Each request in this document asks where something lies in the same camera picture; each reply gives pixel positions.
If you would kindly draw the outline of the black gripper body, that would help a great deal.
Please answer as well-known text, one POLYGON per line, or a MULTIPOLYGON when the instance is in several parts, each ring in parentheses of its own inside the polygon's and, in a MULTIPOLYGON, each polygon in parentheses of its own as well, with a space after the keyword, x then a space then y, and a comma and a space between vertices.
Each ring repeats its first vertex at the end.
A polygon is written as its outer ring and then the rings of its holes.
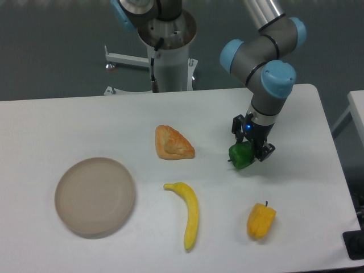
POLYGON ((273 124, 269 126, 259 125, 253 122, 253 115, 246 115, 244 121, 245 138, 251 143, 254 155, 255 147, 263 142, 267 142, 267 137, 273 127, 273 124))

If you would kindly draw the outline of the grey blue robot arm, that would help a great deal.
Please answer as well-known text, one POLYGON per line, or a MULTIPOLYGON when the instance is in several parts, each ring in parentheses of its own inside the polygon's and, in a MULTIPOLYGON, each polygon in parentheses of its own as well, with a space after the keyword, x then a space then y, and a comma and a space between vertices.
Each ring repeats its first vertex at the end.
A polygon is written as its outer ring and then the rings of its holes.
MULTIPOLYGON (((238 143, 248 141, 253 159, 264 161, 274 151, 268 135, 296 81, 292 66, 282 57, 300 47, 307 31, 302 21, 285 15, 277 1, 246 1, 259 36, 245 43, 234 39, 220 53, 220 64, 252 92, 245 115, 233 119, 232 133, 238 143)), ((152 91, 185 91, 189 46, 197 26, 181 1, 111 1, 122 26, 136 30, 147 47, 147 67, 152 91)))

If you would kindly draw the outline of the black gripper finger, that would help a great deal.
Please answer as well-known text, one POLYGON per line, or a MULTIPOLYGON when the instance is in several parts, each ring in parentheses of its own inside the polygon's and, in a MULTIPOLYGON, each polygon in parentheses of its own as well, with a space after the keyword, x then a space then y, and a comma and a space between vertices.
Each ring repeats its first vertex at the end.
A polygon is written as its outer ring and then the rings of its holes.
POLYGON ((235 136, 236 143, 242 143, 244 140, 245 137, 244 121, 245 117, 242 114, 233 118, 231 132, 235 136))
POLYGON ((275 150, 275 146, 271 143, 260 143, 255 147, 255 158, 262 162, 266 160, 275 150))

